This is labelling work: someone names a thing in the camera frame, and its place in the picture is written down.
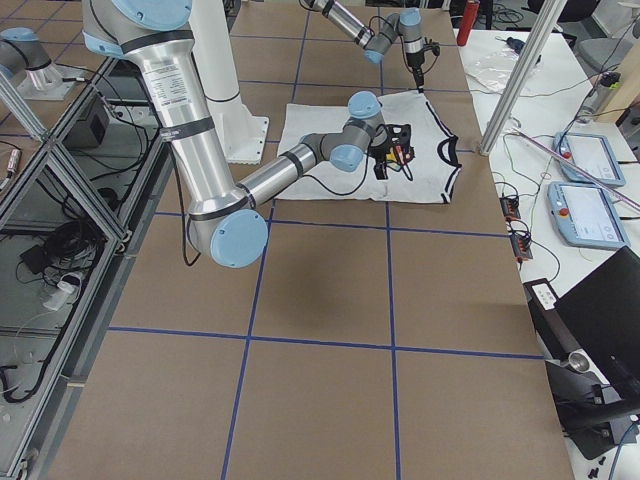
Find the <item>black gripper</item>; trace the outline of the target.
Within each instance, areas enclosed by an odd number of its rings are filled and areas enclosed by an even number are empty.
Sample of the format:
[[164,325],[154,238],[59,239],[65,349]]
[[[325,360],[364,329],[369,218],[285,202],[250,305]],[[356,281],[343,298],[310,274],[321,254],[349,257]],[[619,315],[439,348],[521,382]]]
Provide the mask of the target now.
[[423,50],[408,54],[408,66],[413,75],[418,93],[424,93],[424,62],[425,54]]
[[374,174],[377,180],[388,179],[387,169],[408,170],[415,151],[411,146],[410,124],[383,124],[370,146],[370,156],[375,160]]

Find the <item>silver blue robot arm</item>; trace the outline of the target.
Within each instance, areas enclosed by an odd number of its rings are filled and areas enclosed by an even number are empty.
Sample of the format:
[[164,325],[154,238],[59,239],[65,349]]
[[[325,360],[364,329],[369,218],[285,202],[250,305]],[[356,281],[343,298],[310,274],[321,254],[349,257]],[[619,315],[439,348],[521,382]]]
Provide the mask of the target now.
[[387,17],[379,17],[380,27],[375,32],[339,1],[308,0],[299,1],[299,5],[308,11],[320,13],[333,23],[364,50],[365,58],[371,63],[381,64],[392,45],[400,40],[405,67],[414,79],[416,90],[419,93],[424,92],[425,54],[432,51],[433,55],[438,57],[440,47],[437,42],[427,40],[423,36],[422,17],[418,8],[412,7]]
[[186,239],[218,264],[242,268],[268,240],[258,205],[275,197],[319,163],[352,172],[379,146],[389,147],[392,125],[371,92],[354,94],[338,133],[309,134],[242,181],[233,179],[196,71],[189,1],[85,1],[87,48],[133,62],[141,71],[191,194]]

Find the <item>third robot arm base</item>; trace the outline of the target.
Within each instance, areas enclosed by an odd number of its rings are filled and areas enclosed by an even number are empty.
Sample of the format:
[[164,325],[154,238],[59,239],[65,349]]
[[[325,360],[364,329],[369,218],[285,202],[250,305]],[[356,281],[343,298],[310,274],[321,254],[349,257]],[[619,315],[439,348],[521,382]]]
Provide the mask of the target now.
[[51,59],[32,29],[14,27],[1,32],[1,73],[7,79],[26,75],[17,85],[24,99],[64,100],[75,82],[74,74],[65,81],[66,70]]

